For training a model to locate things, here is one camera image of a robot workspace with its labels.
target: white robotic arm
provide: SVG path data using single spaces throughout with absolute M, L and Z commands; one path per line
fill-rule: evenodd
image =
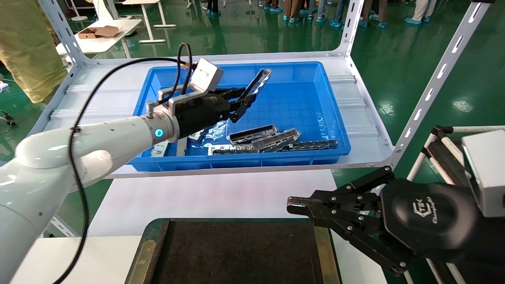
M 72 153 L 82 185 L 94 184 L 157 143 L 175 142 L 218 121 L 236 122 L 270 78 L 270 70 L 262 69 L 247 88 L 216 89 L 222 74 L 200 60 L 188 85 L 194 92 L 170 98 L 173 92 L 163 89 L 159 101 L 148 102 L 146 115 L 80 126 Z M 0 168 L 0 283 L 12 279 L 67 193 L 77 189 L 69 134 L 59 128 L 32 135 Z
M 155 132 L 163 134 L 158 137 Z M 137 116 L 82 126 L 73 147 L 82 184 L 101 180 L 173 133 L 165 112 L 155 112 L 153 119 Z M 0 168 L 0 224 L 4 228 L 0 230 L 0 275 L 7 283 L 67 193 L 76 190 L 68 163 L 68 135 L 67 128 L 32 135 L 18 145 L 16 157 Z

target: blue shoe cover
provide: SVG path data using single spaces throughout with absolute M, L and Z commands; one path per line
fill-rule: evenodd
M 330 21 L 330 26 L 339 28 L 342 24 L 340 22 L 335 22 L 334 20 Z
M 420 25 L 421 24 L 421 21 L 416 21 L 412 18 L 406 18 L 405 21 L 409 24 L 414 24 L 414 25 Z
M 324 22 L 326 22 L 326 20 L 327 20 L 326 17 L 323 15 L 323 16 L 317 17 L 316 22 L 318 22 L 318 23 L 324 23 Z
M 366 28 L 366 27 L 368 27 L 368 22 L 364 22 L 363 20 L 360 20 L 360 21 L 358 22 L 358 25 L 360 25 L 360 26 L 362 26 L 362 27 Z

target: metal bracket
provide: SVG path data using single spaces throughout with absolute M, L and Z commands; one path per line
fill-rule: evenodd
M 467 45 L 470 37 L 472 37 L 472 34 L 482 20 L 482 17 L 484 17 L 484 14 L 486 13 L 489 6 L 490 4 L 486 3 L 470 4 L 470 7 L 468 7 L 468 10 L 463 16 L 458 29 L 454 33 L 454 36 L 452 37 L 449 45 L 447 46 L 447 49 L 440 59 L 435 72 L 431 76 L 428 85 L 421 95 L 421 98 L 419 99 L 414 112 L 407 122 L 407 125 L 403 129 L 403 132 L 401 133 L 401 136 L 396 143 L 393 154 L 386 161 L 382 162 L 381 164 L 377 163 L 377 165 L 392 164 L 394 168 L 398 164 L 405 151 L 405 148 L 411 142 L 414 134 L 416 134 L 416 131 L 419 128 L 419 125 L 421 125 L 424 116 L 426 113 L 428 113 L 428 109 L 431 107 L 433 101 L 438 95 L 438 92 L 442 88 L 442 85 L 458 61 L 461 52 Z

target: robotic arm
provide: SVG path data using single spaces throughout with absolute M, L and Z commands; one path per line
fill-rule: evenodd
M 188 86 L 194 92 L 164 103 L 150 102 L 146 115 L 80 126 L 73 153 L 83 186 L 96 183 L 157 143 L 175 142 L 228 118 L 236 122 L 270 78 L 270 70 L 262 69 L 247 88 L 216 89 L 222 74 L 202 59 Z M 166 94 L 166 90 L 159 92 L 161 102 Z M 19 143 L 16 157 L 0 168 L 0 224 L 8 228 L 0 230 L 0 282 L 12 279 L 67 193 L 77 189 L 68 163 L 68 135 L 67 128 L 32 135 Z
M 369 193 L 381 184 L 379 196 Z M 470 187 L 397 179 L 388 166 L 333 192 L 290 197 L 287 211 L 332 229 L 395 275 L 414 258 L 505 265 L 505 219 L 484 217 Z

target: white table surface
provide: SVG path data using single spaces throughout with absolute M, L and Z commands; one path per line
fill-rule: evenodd
M 100 37 L 100 38 L 86 38 L 80 39 L 76 34 L 75 39 L 77 44 L 81 48 L 84 54 L 96 54 L 102 53 L 109 50 L 113 45 L 115 45 L 118 41 L 124 38 L 131 30 L 133 30 L 142 20 L 130 19 L 130 20 L 112 20 L 112 21 L 96 21 L 88 26 L 88 28 L 92 27 L 104 27 L 104 26 L 115 26 L 119 28 L 118 34 L 114 37 Z M 59 55 L 67 54 L 67 50 L 63 43 L 60 43 L 56 47 L 56 51 Z
M 335 190 L 330 170 L 115 179 L 90 236 L 142 235 L 157 218 L 300 218 L 289 196 Z M 386 284 L 381 267 L 333 234 L 343 284 Z
M 158 3 L 160 0 L 125 0 L 123 5 L 138 5 L 138 4 L 154 4 Z
M 90 237 L 66 284 L 124 284 L 140 236 Z M 11 284 L 53 283 L 74 257 L 80 238 L 38 239 Z

